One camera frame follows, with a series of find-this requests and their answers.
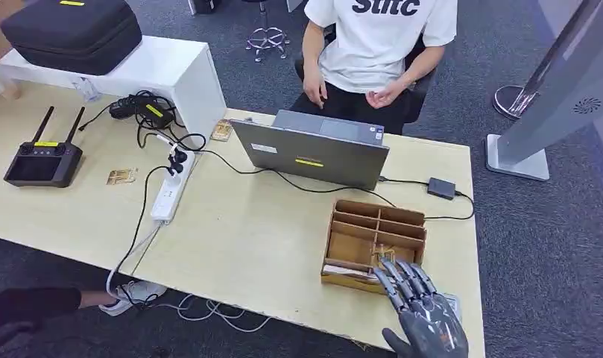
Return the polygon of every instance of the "white power strip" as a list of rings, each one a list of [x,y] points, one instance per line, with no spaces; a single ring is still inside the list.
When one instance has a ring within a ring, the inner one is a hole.
[[[154,220],[161,220],[168,224],[174,218],[178,201],[183,195],[187,179],[192,173],[196,161],[194,153],[186,151],[185,154],[187,154],[187,160],[181,163],[183,171],[180,174],[174,173],[173,176],[169,176],[168,173],[163,181],[157,200],[152,207],[151,215]]]

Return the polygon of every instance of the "shoe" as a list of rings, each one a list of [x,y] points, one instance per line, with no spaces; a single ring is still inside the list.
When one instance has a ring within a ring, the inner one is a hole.
[[[121,315],[123,312],[132,307],[132,303],[130,300],[128,300],[127,295],[125,294],[126,292],[135,303],[143,303],[146,299],[148,302],[150,302],[158,297],[161,297],[165,291],[167,291],[167,287],[158,285],[156,283],[147,281],[130,281],[127,285],[123,286],[123,289],[121,286],[117,286],[117,296],[119,296],[121,299],[117,301],[116,304],[112,306],[100,305],[99,309],[114,317],[116,315]]]

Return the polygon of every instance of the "white shelf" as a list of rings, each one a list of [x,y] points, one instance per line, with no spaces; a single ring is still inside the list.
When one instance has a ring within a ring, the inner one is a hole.
[[[207,43],[144,36],[139,46],[104,76],[35,66],[11,50],[0,59],[0,71],[19,80],[68,88],[73,88],[71,77],[84,77],[99,92],[120,97],[150,90],[174,102],[190,133],[207,138],[227,110]]]

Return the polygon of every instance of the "white t-shirt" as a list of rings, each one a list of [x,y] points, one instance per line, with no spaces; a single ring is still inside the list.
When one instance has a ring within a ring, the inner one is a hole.
[[[420,34],[425,46],[442,46],[457,32],[457,0],[309,0],[306,15],[323,28],[336,24],[319,67],[325,81],[355,93],[398,79]]]

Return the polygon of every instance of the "antenna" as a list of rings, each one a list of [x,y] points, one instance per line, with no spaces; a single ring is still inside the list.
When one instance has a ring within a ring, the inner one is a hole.
[[[80,120],[82,119],[83,116],[83,112],[85,111],[85,107],[82,107],[80,109],[80,112],[78,113],[78,117],[75,120],[75,123],[73,123],[73,128],[71,128],[71,131],[69,132],[69,136],[66,137],[66,142],[70,143],[73,140],[73,136],[75,135],[75,131],[78,129],[78,125],[80,124]]]
[[[34,140],[32,140],[32,142],[37,142],[38,139],[40,139],[40,137],[42,136],[42,132],[44,132],[44,128],[46,127],[48,120],[51,118],[51,114],[53,113],[54,109],[55,109],[55,107],[53,107],[53,106],[50,106],[48,108],[46,116],[42,120],[42,123],[40,123],[40,126],[38,127],[38,131],[36,132],[36,135],[34,136]]]

